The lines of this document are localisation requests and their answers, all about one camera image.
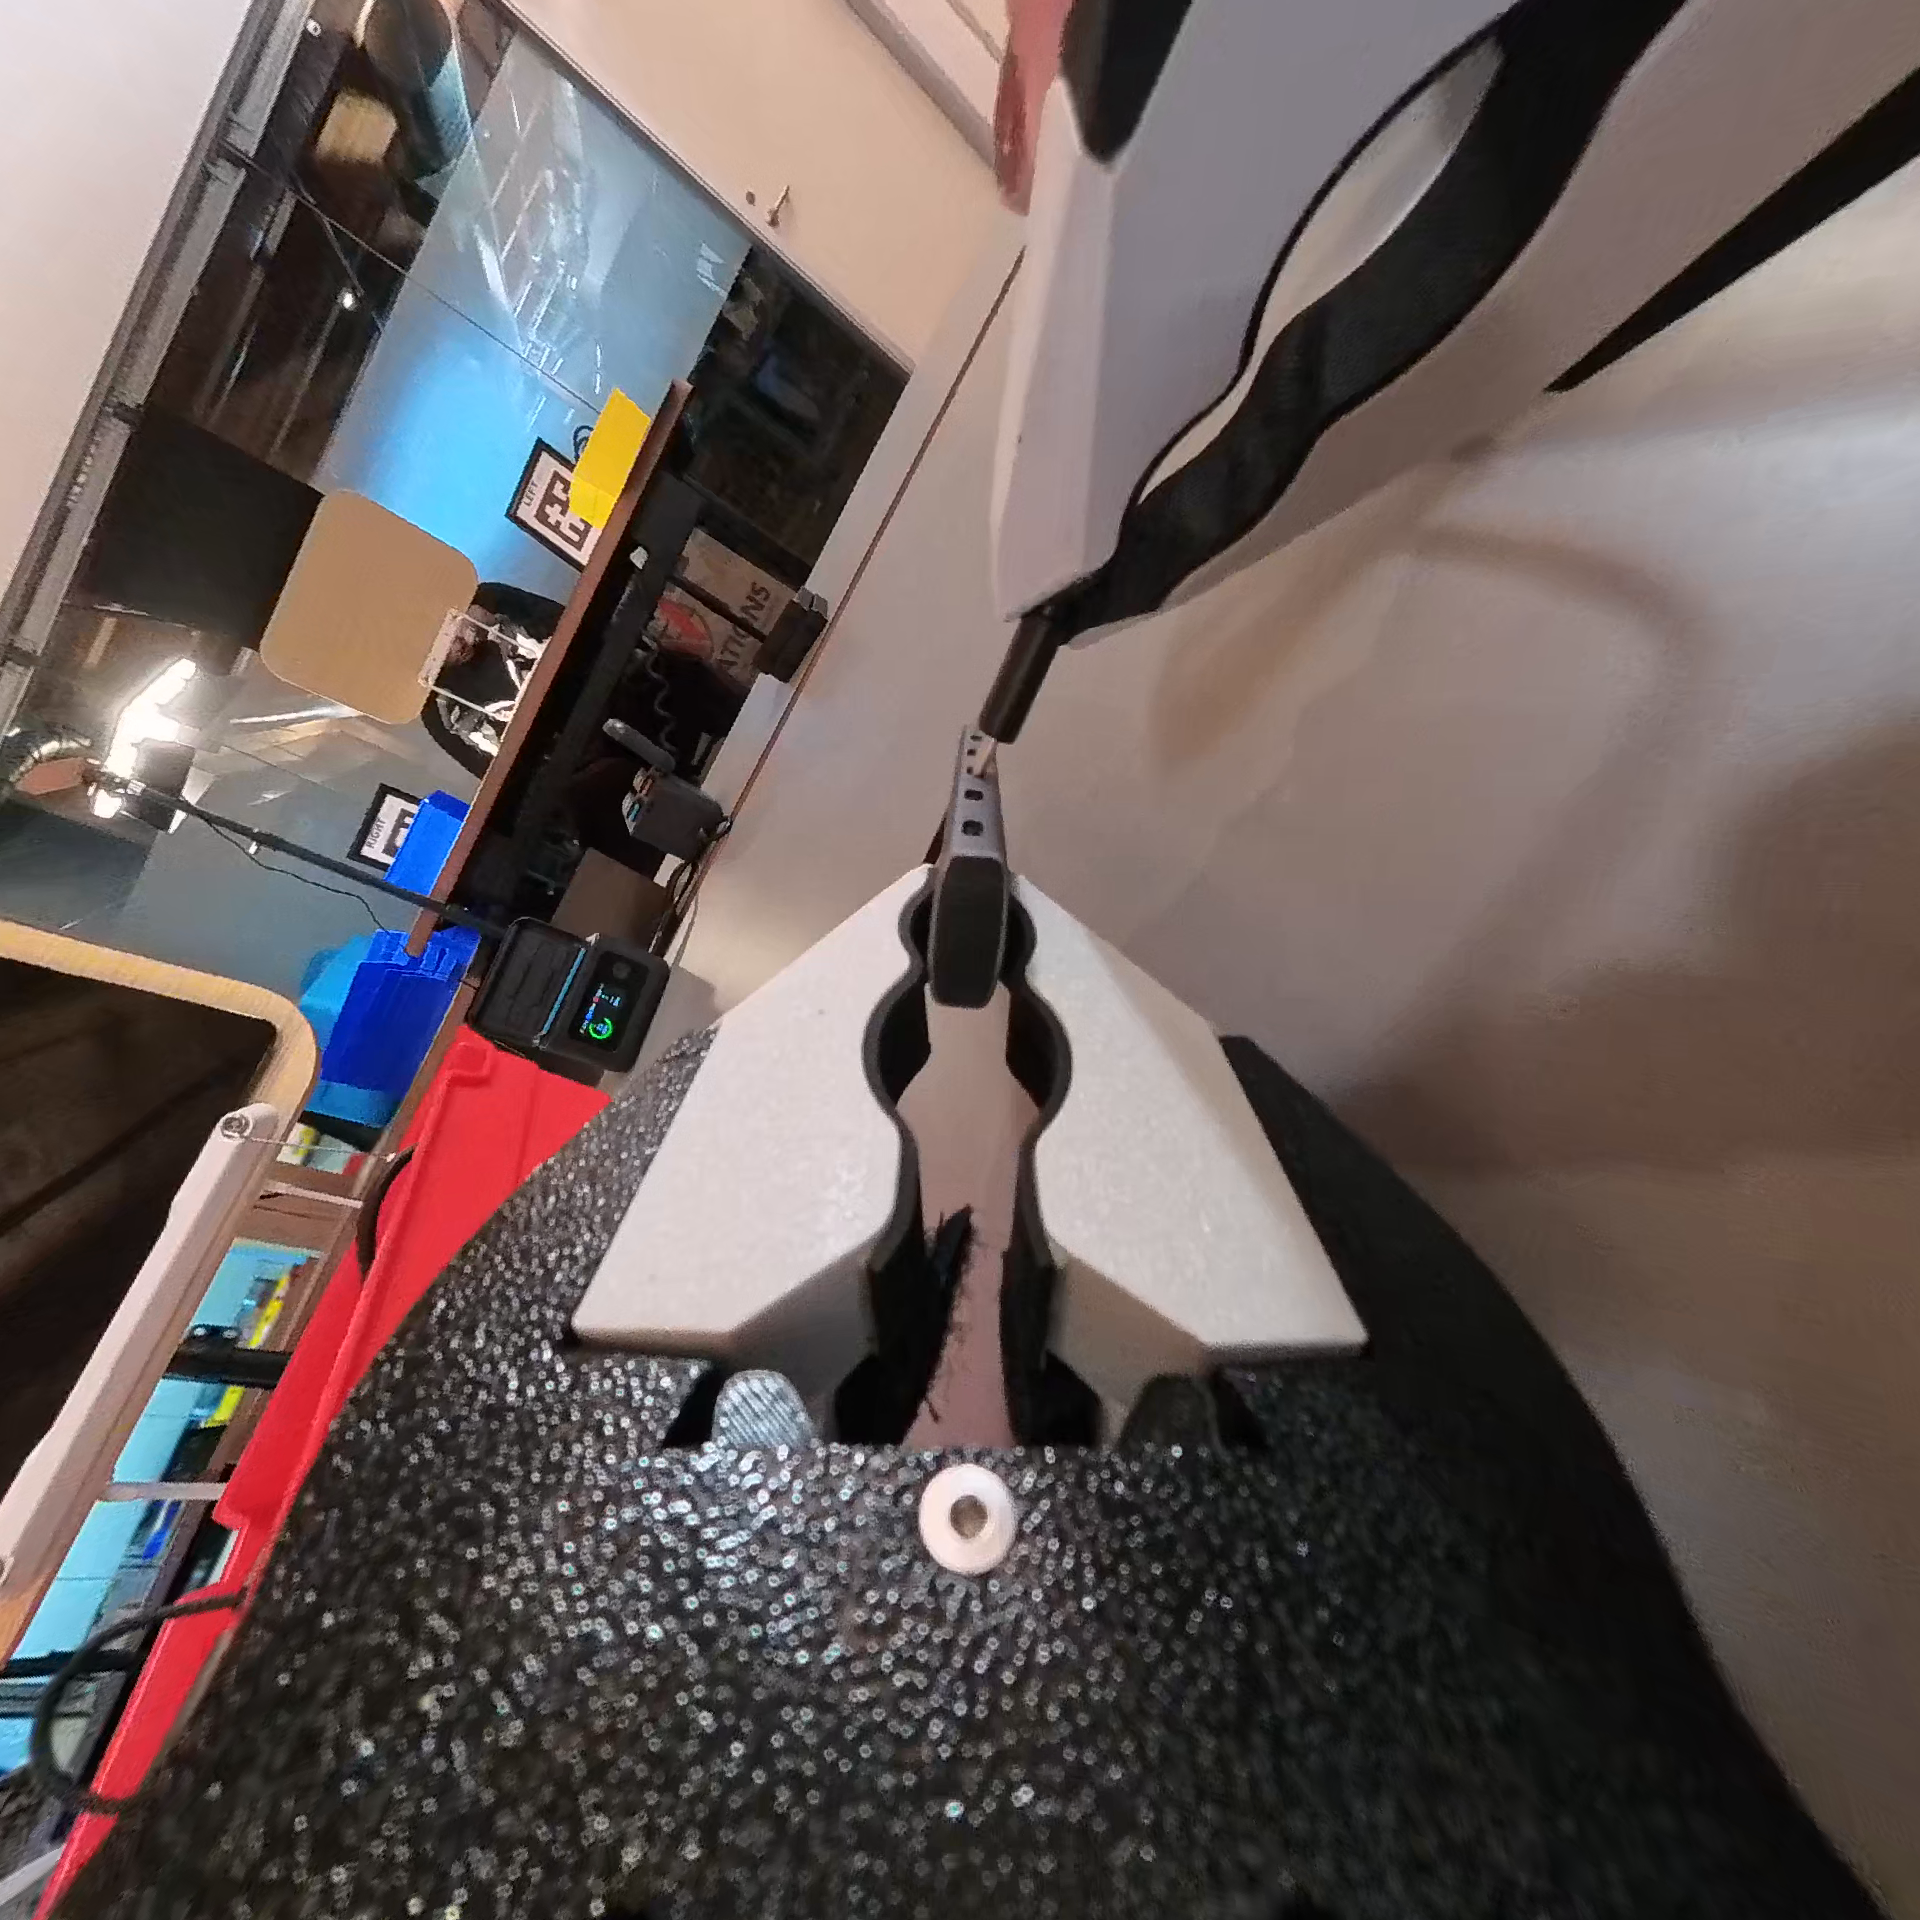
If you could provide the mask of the black power adapter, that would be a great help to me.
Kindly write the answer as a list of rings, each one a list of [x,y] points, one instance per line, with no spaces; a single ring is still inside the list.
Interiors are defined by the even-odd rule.
[[[642,773],[619,801],[626,833],[639,848],[685,864],[697,862],[730,829],[721,799],[678,775]]]

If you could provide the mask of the yellow bin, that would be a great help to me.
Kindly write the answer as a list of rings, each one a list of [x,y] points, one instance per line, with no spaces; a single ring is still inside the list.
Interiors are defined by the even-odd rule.
[[[567,484],[567,503],[576,518],[607,528],[618,501],[632,483],[637,461],[649,438],[655,419],[626,395],[613,388],[600,419],[593,422],[586,443],[575,456]]]

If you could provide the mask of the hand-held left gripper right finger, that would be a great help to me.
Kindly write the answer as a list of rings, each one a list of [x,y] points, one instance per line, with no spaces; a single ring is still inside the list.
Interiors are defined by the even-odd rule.
[[[1096,1444],[1167,1379],[1352,1356],[1360,1313],[1223,1037],[1029,879],[1001,966],[1034,1105],[1001,1264],[1021,1444]]]

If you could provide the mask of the red plastic bin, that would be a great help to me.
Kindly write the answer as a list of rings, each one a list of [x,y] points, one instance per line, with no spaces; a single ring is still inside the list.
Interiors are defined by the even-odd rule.
[[[331,1547],[307,1525],[314,1499],[305,1488],[330,1429],[447,1264],[607,1104],[593,1072],[542,1069],[474,1033],[433,1069],[401,1149],[354,1213],[354,1247],[293,1349],[278,1356],[285,1369],[264,1387],[264,1409],[213,1489],[195,1539],[208,1550],[208,1572],[191,1588],[160,1590],[176,1605],[173,1613],[153,1603],[121,1640],[90,1655],[98,1678],[127,1657],[129,1691],[103,1747],[82,1751],[80,1793],[55,1823],[53,1877],[22,1896],[25,1916],[58,1912],[121,1805],[138,1798],[166,1747],[218,1687],[222,1659],[250,1648],[253,1613],[298,1623],[295,1653],[314,1653],[341,1629],[320,1606],[319,1577],[353,1572],[347,1547],[374,1545],[374,1519],[347,1519],[346,1545]]]

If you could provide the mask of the black power station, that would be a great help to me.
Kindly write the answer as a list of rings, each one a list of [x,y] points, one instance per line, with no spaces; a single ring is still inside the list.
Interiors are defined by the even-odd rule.
[[[669,981],[670,965],[642,945],[518,918],[466,1023],[496,1049],[589,1086],[637,1067]]]

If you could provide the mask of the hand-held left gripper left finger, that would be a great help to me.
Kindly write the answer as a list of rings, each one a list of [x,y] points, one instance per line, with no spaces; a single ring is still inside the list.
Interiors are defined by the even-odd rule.
[[[929,1209],[902,1115],[929,915],[918,865],[714,1023],[573,1317],[586,1345],[776,1374],[858,1444],[923,1422],[976,1227]]]

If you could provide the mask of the small beige panel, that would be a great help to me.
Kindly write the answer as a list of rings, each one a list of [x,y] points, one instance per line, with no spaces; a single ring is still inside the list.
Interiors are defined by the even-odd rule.
[[[257,649],[278,681],[407,727],[441,631],[475,584],[457,545],[368,495],[328,491]]]

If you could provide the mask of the wooden framed dark panel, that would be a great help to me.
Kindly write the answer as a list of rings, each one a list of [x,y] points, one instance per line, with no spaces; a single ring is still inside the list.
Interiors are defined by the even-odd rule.
[[[287,997],[3,926],[6,1493],[208,1134],[254,1101],[290,1109],[290,1128],[319,1077],[314,1027]]]

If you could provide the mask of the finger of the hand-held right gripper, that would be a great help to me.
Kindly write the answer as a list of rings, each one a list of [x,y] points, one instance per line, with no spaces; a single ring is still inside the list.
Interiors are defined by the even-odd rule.
[[[995,454],[1001,617],[1115,558],[1145,477],[1237,381],[1312,205],[1502,12],[1010,4],[1025,255]]]
[[[1451,156],[1123,518],[1090,636],[1495,435],[1915,75],[1915,3],[1522,4]]]

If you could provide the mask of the clear acrylic stand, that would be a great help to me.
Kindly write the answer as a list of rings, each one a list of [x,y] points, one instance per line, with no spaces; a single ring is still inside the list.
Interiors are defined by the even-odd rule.
[[[418,672],[418,684],[439,697],[469,707],[489,707],[510,697],[513,677],[499,651],[488,609],[447,614]]]

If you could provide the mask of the black light stand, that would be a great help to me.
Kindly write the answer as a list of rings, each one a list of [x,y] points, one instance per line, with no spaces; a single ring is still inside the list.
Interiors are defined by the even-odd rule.
[[[103,758],[82,757],[80,767],[82,767],[80,779],[95,793],[109,793],[109,795],[115,795],[120,799],[153,801],[174,819],[191,819],[191,821],[195,821],[195,823],[200,823],[200,825],[205,825],[213,832],[222,832],[222,833],[231,836],[231,841],[243,846],[247,852],[254,852],[257,848],[266,848],[266,849],[278,852],[281,857],[290,857],[293,862],[298,862],[298,864],[303,864],[303,865],[307,865],[315,872],[330,872],[330,875],[336,875],[339,879],[350,879],[350,881],[361,884],[361,886],[366,886],[375,893],[383,893],[385,897],[399,901],[402,904],[413,904],[415,912],[425,915],[427,926],[433,926],[433,927],[439,927],[439,926],[462,927],[462,931],[474,932],[481,940],[496,941],[496,943],[504,941],[510,934],[510,926],[506,926],[496,918],[471,912],[471,910],[461,908],[451,901],[441,901],[441,897],[434,897],[434,895],[425,895],[421,892],[405,888],[383,872],[363,871],[350,859],[341,859],[341,857],[307,848],[307,846],[303,846],[293,838],[287,838],[287,836],[281,836],[281,833],[278,833],[267,827],[231,821],[231,819],[226,819],[226,815],[222,815],[222,813],[218,813],[218,812],[213,812],[213,808],[208,808],[200,801],[189,799],[184,793],[155,787],[155,783],[145,782],[145,779],[133,777],[133,775],[117,775],[115,771],[111,771],[106,766]]]

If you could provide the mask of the wooden desk black legs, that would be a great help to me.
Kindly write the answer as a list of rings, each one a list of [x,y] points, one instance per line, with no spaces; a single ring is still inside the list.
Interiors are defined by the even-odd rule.
[[[657,487],[658,471],[675,445],[690,398],[690,381],[678,374],[647,424],[630,477],[616,497],[578,583],[573,588],[555,633],[546,641],[536,675],[501,741],[488,777],[475,788],[464,823],[449,849],[434,886],[407,927],[407,953],[421,953],[441,923],[479,912],[462,904],[462,886],[481,865],[489,829],[501,813],[518,827],[536,812],[534,788],[546,777],[560,742],[595,700],[593,677],[613,657],[618,604],[633,576],[641,510]]]

